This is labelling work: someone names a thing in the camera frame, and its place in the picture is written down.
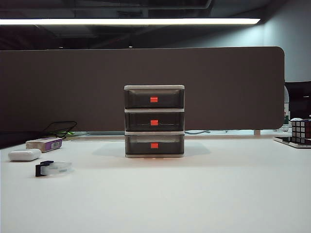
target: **plastic drawer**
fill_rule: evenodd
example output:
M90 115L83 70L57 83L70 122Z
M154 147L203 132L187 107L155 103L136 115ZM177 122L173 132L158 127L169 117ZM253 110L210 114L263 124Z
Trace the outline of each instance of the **plastic drawer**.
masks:
M184 86L125 86L125 108L184 108Z
M128 158L183 157L184 135L126 135L125 153Z
M183 131L184 112L125 113L125 130L130 132Z

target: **ceiling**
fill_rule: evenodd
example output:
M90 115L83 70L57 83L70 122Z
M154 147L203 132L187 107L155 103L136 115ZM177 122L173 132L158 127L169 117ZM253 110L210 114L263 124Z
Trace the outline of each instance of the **ceiling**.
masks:
M1 0L0 18L267 18L284 0ZM158 48L225 26L0 26L0 50Z

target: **gray desk partition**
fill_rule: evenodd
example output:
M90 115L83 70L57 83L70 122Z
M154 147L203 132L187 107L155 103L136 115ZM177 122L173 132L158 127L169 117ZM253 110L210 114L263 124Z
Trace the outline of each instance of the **gray desk partition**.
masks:
M123 87L183 84L185 128L275 129L283 122L278 47L0 51L0 131L124 130Z

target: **drawer unit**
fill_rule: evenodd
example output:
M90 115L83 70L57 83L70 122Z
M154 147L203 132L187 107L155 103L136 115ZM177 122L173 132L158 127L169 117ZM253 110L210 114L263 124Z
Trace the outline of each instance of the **drawer unit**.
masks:
M182 85L125 86L124 102L126 109L184 108L184 87Z
M126 112L125 130L136 132L183 131L184 112Z
M129 158L166 158L176 157L176 154L178 154L177 157L182 157L184 153L184 135L126 135L125 153L126 157Z
M183 157L184 89L183 85L124 87L127 158Z

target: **white desk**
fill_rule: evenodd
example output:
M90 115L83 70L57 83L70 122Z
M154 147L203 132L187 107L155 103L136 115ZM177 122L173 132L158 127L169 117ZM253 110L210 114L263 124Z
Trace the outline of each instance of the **white desk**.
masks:
M25 163L8 162L21 146L1 150L1 232L311 232L311 150L269 135L189 138L176 159L128 159L122 141L65 141ZM35 178L45 160L75 171Z

